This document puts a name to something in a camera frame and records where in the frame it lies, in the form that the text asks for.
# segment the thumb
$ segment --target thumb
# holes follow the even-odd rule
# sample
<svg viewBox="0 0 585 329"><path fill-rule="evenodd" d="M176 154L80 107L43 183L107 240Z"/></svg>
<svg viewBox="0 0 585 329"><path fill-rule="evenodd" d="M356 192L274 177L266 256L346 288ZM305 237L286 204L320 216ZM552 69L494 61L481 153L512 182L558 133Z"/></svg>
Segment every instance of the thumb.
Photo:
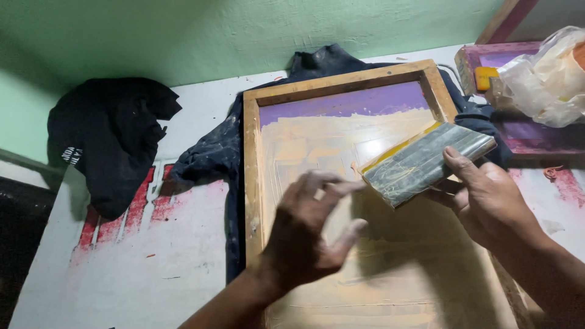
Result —
<svg viewBox="0 0 585 329"><path fill-rule="evenodd" d="M452 146L447 146L443 150L445 164L453 170L455 176L463 181L467 188L477 187L478 184L487 180L486 174L481 172L475 164L468 158L464 157Z"/></svg>
<svg viewBox="0 0 585 329"><path fill-rule="evenodd" d="M351 221L341 233L341 236L330 248L331 258L335 265L342 266L349 251L360 237L359 232L367 226L367 221L361 218Z"/></svg>

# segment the right hand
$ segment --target right hand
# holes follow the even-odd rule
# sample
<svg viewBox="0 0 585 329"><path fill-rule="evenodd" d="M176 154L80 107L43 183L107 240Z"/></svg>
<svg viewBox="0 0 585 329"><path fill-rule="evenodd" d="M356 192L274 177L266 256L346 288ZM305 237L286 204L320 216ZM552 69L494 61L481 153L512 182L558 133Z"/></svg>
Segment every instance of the right hand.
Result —
<svg viewBox="0 0 585 329"><path fill-rule="evenodd" d="M445 148L443 157L464 187L454 196L436 190L426 191L426 196L451 208L471 239L492 252L548 240L504 169L493 163L477 168L451 146Z"/></svg>

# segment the left hand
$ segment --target left hand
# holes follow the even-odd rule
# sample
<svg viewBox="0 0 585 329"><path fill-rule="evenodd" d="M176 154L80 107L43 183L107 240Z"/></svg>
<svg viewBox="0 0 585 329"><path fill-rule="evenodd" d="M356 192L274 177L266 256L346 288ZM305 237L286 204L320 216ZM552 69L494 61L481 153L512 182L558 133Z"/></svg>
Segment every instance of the left hand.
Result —
<svg viewBox="0 0 585 329"><path fill-rule="evenodd" d="M365 186L363 181L346 181L319 170L303 174L289 186L260 256L260 267L269 272L264 277L274 280L281 296L341 269L367 222L353 220L333 245L325 243L321 232L339 200ZM315 198L319 189L325 192L320 200Z"/></svg>

